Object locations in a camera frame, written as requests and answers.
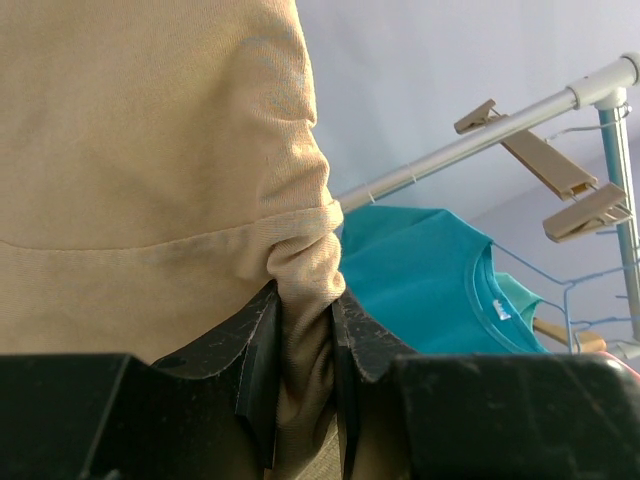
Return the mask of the pink plastic hanger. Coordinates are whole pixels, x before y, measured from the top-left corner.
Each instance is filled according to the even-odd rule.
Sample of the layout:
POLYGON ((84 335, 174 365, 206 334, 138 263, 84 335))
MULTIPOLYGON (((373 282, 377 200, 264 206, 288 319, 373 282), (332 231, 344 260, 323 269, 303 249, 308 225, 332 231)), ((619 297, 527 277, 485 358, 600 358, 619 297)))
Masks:
POLYGON ((616 368, 620 371, 626 371, 631 376, 633 376, 636 380, 639 380, 640 374, 636 370, 631 368, 626 362, 620 360, 619 358, 612 355, 611 353, 602 351, 602 352, 598 352, 597 355, 603 360, 605 360, 609 366, 616 368))

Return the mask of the beige t shirt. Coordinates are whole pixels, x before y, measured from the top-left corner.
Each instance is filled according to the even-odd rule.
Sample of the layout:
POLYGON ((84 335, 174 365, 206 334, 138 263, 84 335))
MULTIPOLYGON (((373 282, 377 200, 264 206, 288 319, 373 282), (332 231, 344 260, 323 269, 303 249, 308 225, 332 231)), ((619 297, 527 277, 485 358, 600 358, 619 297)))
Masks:
POLYGON ((1 5, 1 350, 152 362, 282 301, 270 479, 334 413, 345 289, 292 1, 1 5))

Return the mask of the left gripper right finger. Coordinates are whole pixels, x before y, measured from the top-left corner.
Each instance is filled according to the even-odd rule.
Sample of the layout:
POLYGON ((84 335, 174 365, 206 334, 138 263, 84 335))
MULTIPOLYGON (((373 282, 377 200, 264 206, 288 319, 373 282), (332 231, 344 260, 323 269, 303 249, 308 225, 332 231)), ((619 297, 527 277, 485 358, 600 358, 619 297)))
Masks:
POLYGON ((416 479, 402 383, 411 349, 373 319, 351 290, 331 305, 341 473, 416 479))

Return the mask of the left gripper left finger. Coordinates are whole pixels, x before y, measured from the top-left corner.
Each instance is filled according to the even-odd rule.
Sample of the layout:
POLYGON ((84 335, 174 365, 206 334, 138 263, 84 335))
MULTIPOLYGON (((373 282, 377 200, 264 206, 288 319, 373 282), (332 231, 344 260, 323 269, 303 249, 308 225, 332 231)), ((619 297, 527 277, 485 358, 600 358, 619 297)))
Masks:
POLYGON ((189 380, 229 374, 233 416, 257 447, 259 464, 273 466, 280 382, 280 297, 274 281, 229 319, 152 366, 189 380))

